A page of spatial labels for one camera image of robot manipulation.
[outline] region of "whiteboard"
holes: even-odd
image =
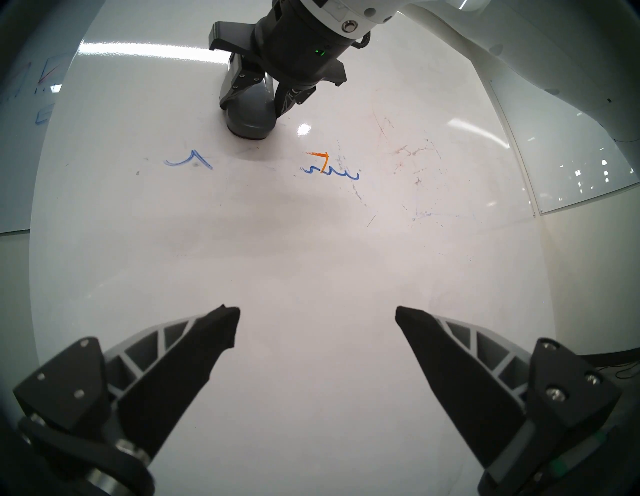
[[[42,143],[67,69],[104,0],[63,0],[0,85],[0,232],[25,230]]]
[[[103,6],[36,178],[38,356],[238,306],[235,348],[150,466],[158,495],[468,495],[482,468],[394,312],[527,350],[554,336],[513,150],[471,63],[400,14],[340,58],[346,83],[320,83],[264,141],[236,138],[207,35],[268,8]]]
[[[638,182],[607,131],[508,67],[491,86],[513,131],[541,213]]]

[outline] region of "bolt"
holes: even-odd
[[[354,20],[346,20],[342,23],[342,30],[345,33],[352,33],[356,30],[357,27],[358,27],[358,23],[355,22]]]
[[[553,401],[562,402],[566,399],[566,394],[564,394],[564,392],[557,387],[547,388],[547,396],[549,396],[549,398],[551,398],[551,400]]]
[[[600,384],[600,378],[596,374],[586,374],[584,378],[587,379],[587,382],[589,384],[592,384],[594,386]]]

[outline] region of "robot end effector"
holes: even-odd
[[[318,82],[344,83],[344,65],[337,57],[350,46],[365,47],[370,29],[388,21],[396,3],[385,1],[384,12],[366,8],[357,15],[335,0],[273,0],[256,24],[216,22],[209,49],[231,52],[220,91],[230,131],[252,140],[266,138],[276,119],[309,98]],[[272,78],[279,82],[275,93]]]

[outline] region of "blue squiggle line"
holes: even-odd
[[[164,163],[168,166],[171,167],[175,167],[177,165],[184,165],[186,164],[189,160],[191,160],[192,158],[197,158],[200,162],[202,162],[202,164],[207,167],[209,170],[213,170],[213,167],[209,164],[209,162],[207,162],[204,158],[202,158],[202,155],[200,155],[196,150],[192,150],[191,151],[191,155],[189,155],[189,157],[187,157],[186,160],[183,160],[182,162],[169,162],[168,160],[165,160]]]
[[[316,167],[315,165],[312,165],[311,169],[309,169],[309,170],[305,169],[304,167],[300,168],[301,171],[306,172],[307,174],[311,174],[314,171],[314,169],[317,170],[318,172],[321,172],[321,170],[318,167]],[[344,172],[340,173],[340,172],[338,172],[336,169],[334,169],[331,166],[329,166],[329,172],[323,172],[323,174],[331,175],[331,172],[335,172],[337,175],[341,175],[343,177],[346,176],[349,179],[353,179],[354,181],[357,181],[360,178],[360,174],[359,173],[356,174],[356,177],[351,177],[347,171],[344,171]]]

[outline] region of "blue marker drawing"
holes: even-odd
[[[12,75],[6,78],[6,81],[0,90],[0,100],[6,101],[10,97],[16,98],[22,89],[22,85],[24,84],[24,80],[27,78],[27,73],[31,68],[31,62],[26,64],[22,64],[18,69],[16,69]]]
[[[169,162],[168,160],[165,160],[164,163],[168,166],[175,167],[177,165],[186,164],[188,161],[190,161],[194,157],[197,158],[209,170],[213,170],[213,167],[209,164],[209,162],[207,162],[204,158],[202,158],[202,155],[200,155],[196,150],[192,150],[191,155],[189,155],[187,159],[183,160],[182,162],[173,163],[173,162]]]
[[[318,172],[321,172],[321,170],[318,167],[316,167],[315,165],[312,165],[311,169],[309,169],[309,170],[305,169],[304,167],[301,167],[300,170],[303,171],[303,172],[306,172],[307,174],[311,174],[314,170],[317,170]],[[346,176],[349,179],[353,179],[354,181],[357,181],[360,178],[360,174],[359,173],[356,174],[356,177],[351,177],[347,171],[344,171],[344,172],[341,173],[341,172],[338,172],[336,169],[334,169],[331,166],[329,166],[329,172],[323,172],[323,174],[331,175],[331,172],[335,172],[337,175],[340,175],[340,176],[343,176],[343,177]]]
[[[46,107],[43,107],[40,110],[38,110],[38,115],[36,116],[37,125],[44,124],[46,121],[50,119],[51,113],[53,112],[53,106],[54,104],[47,105]]]

